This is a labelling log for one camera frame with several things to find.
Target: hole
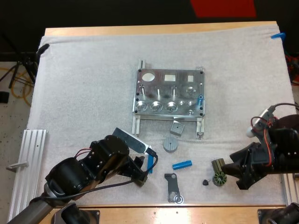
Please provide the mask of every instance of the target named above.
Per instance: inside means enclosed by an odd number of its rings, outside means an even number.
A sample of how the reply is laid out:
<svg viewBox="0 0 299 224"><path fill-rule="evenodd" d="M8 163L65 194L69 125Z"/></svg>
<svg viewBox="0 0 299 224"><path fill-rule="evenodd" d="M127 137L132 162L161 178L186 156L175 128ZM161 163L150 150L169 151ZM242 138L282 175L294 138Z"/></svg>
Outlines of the hole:
<svg viewBox="0 0 299 224"><path fill-rule="evenodd" d="M150 82L150 81L153 81L155 78L154 74L152 73L145 73L143 76L142 76L142 79L143 81L145 82Z"/></svg>
<svg viewBox="0 0 299 224"><path fill-rule="evenodd" d="M194 76L188 76L188 82L193 82L194 81Z"/></svg>
<svg viewBox="0 0 299 224"><path fill-rule="evenodd" d="M164 81L166 81L166 82L175 82L176 81L176 76L175 75L165 75L164 76Z"/></svg>

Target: red wire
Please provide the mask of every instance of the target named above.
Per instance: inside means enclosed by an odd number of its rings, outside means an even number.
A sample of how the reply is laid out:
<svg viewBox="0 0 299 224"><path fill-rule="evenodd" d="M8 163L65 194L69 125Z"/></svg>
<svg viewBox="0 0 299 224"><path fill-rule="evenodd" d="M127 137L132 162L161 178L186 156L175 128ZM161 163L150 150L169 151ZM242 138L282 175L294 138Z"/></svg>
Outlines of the red wire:
<svg viewBox="0 0 299 224"><path fill-rule="evenodd" d="M255 132L258 132L258 130L255 127L253 127L252 121L253 121L254 118L259 118L259 119L262 119L262 120L266 121L267 122L266 123L266 127L268 127L268 126L270 126L272 124L272 122L267 121L266 119L264 119L262 117L253 117L250 120L250 124L251 124L252 130L254 130ZM265 139L266 146L267 146L267 149L268 149L268 154L269 154L269 163L266 165L268 167L268 166L270 166L272 164L272 156L271 156L271 149L270 149L269 143L268 143L267 138L266 138L266 127L263 130L263 137Z"/></svg>
<svg viewBox="0 0 299 224"><path fill-rule="evenodd" d="M79 155L79 152L81 152L81 151L84 151L84 150L91 150L91 148L83 148L83 149L80 149L77 153L76 153L76 155L74 156L75 158L77 158Z"/></svg>
<svg viewBox="0 0 299 224"><path fill-rule="evenodd" d="M263 130L263 137L265 138L265 142L266 142L266 145L267 145L267 148L268 148L268 153L269 153L269 163L266 165L268 167L272 164L272 156L271 156L271 151L270 151L268 141L266 139L266 128Z"/></svg>
<svg viewBox="0 0 299 224"><path fill-rule="evenodd" d="M88 151L85 151L85 152L82 152L82 153L79 153L79 154L76 154L75 158L77 158L78 156L84 154L84 153L88 153Z"/></svg>

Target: metal cylinder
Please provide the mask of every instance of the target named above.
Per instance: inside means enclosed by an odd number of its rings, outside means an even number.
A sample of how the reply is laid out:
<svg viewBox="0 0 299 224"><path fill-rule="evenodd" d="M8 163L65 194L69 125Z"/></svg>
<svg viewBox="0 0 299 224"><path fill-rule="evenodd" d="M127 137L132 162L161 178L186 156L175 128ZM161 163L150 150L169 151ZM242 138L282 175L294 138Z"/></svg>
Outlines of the metal cylinder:
<svg viewBox="0 0 299 224"><path fill-rule="evenodd" d="M32 202L7 224L39 224L52 210L53 207L43 200Z"/></svg>
<svg viewBox="0 0 299 224"><path fill-rule="evenodd" d="M141 85L139 88L140 88L141 94L145 95L145 88L144 88L144 86Z"/></svg>
<svg viewBox="0 0 299 224"><path fill-rule="evenodd" d="M177 94L177 87L176 86L173 86L171 88L171 93L172 93L173 96L175 96Z"/></svg>

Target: black cable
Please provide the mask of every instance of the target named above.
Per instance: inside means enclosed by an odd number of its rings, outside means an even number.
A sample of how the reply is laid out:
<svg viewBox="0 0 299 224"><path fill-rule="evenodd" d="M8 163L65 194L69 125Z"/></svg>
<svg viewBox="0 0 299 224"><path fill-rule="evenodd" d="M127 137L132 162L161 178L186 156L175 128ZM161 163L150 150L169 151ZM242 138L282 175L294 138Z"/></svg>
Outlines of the black cable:
<svg viewBox="0 0 299 224"><path fill-rule="evenodd" d="M278 107L278 106L281 106L281 105L289 105L289 106L295 106L295 107L299 107L298 104L290 104L290 103L280 103L280 104L275 104L273 105L274 108Z"/></svg>
<svg viewBox="0 0 299 224"><path fill-rule="evenodd" d="M151 169L153 169L154 166L158 162L158 155L155 152L152 156L154 156L156 160L155 160L154 164L149 169L147 169L143 175L147 175L149 173L149 171ZM133 182L134 182L134 180L130 180L130 181L126 181L126 182L123 182L123 183L110 184L110 185L106 185L106 186L102 186L102 187L97 187L97 188L94 188L92 190L87 190L87 191L84 191L84 192L81 192L81 193L78 193L78 194L75 194L75 195L68 195L68 196L64 196L64 197L36 197L36 198L34 198L34 200L39 200L39 199L41 199L41 200L50 200L50 201L68 200L68 199L73 199L74 197L85 195L87 193L91 193L91 192L94 192L94 191L97 191L97 190L118 187L118 186L126 185L126 184L129 184L129 183L133 183Z"/></svg>

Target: metal plate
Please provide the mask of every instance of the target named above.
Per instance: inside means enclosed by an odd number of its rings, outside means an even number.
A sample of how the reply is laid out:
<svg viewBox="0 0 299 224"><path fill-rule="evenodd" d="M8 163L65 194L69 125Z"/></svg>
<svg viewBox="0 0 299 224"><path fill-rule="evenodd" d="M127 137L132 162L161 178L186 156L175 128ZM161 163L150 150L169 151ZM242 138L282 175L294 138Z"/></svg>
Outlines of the metal plate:
<svg viewBox="0 0 299 224"><path fill-rule="evenodd" d="M37 196L46 130L24 130L18 163L28 166L17 168L8 220L10 221Z"/></svg>
<svg viewBox="0 0 299 224"><path fill-rule="evenodd" d="M205 115L204 69L139 69L135 115L141 119L196 121Z"/></svg>
<svg viewBox="0 0 299 224"><path fill-rule="evenodd" d="M164 140L163 147L164 147L165 151L168 153L175 152L178 148L177 139L172 136L166 137Z"/></svg>

